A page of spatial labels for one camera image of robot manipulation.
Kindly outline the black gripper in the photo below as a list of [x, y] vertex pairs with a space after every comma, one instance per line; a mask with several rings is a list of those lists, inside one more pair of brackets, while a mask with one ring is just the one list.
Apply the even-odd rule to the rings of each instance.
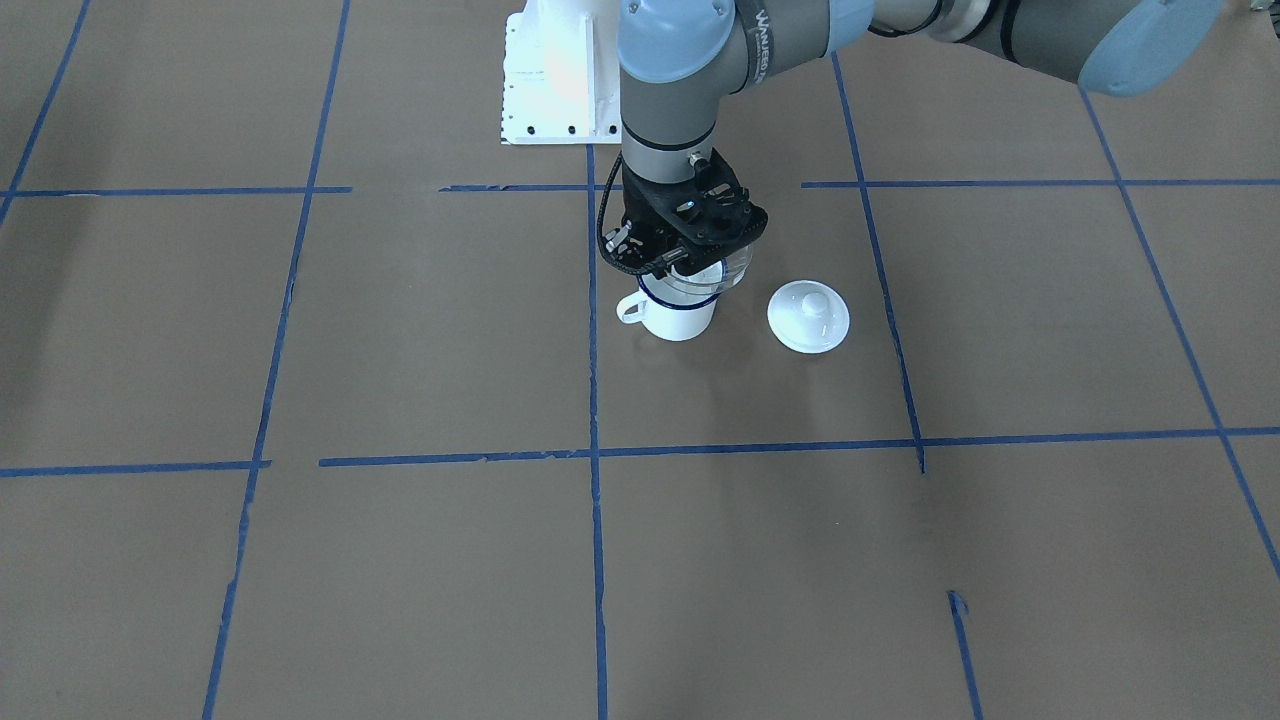
[[672, 220], [675, 209], [696, 195], [692, 179], [658, 183], [639, 176], [623, 177], [623, 223], [628, 227], [620, 241], [622, 263], [689, 263], [695, 247], [681, 232], [681, 220]]

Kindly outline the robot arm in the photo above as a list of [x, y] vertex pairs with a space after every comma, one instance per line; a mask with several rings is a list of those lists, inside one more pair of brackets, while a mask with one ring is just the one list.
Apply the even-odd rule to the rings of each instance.
[[1133, 97], [1202, 45], [1219, 1], [620, 1], [623, 211], [596, 228], [631, 275], [689, 274], [755, 243], [768, 215], [716, 146], [721, 104], [867, 37], [923, 35], [1088, 94]]

